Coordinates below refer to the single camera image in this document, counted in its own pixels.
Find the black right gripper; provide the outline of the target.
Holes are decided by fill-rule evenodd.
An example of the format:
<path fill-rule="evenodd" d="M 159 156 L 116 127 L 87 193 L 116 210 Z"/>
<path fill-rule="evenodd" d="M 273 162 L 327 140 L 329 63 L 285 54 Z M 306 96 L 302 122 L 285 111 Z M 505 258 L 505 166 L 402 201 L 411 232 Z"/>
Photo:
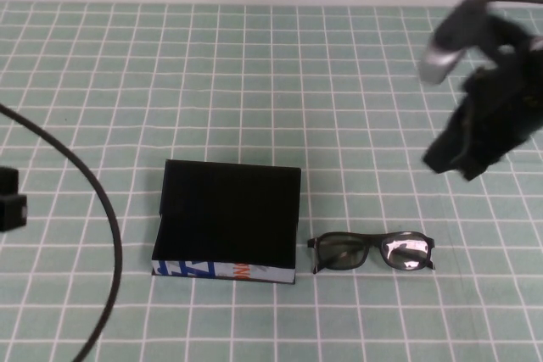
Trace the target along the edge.
<path fill-rule="evenodd" d="M 440 25 L 440 77 L 476 47 L 493 61 L 462 83 L 463 98 L 423 155 L 435 174 L 466 181 L 525 143 L 542 127 L 542 39 L 495 14 L 449 14 Z"/>

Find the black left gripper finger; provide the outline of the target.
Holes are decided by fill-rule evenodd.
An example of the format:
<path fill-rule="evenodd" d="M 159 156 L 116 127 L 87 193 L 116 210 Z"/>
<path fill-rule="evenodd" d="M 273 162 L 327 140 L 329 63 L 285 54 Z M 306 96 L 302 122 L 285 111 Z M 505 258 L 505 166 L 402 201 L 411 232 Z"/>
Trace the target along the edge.
<path fill-rule="evenodd" d="M 12 194 L 1 196 L 2 213 L 25 213 L 26 195 Z"/>
<path fill-rule="evenodd" d="M 0 218 L 0 231 L 12 231 L 26 226 L 26 217 L 20 214 L 2 213 Z"/>

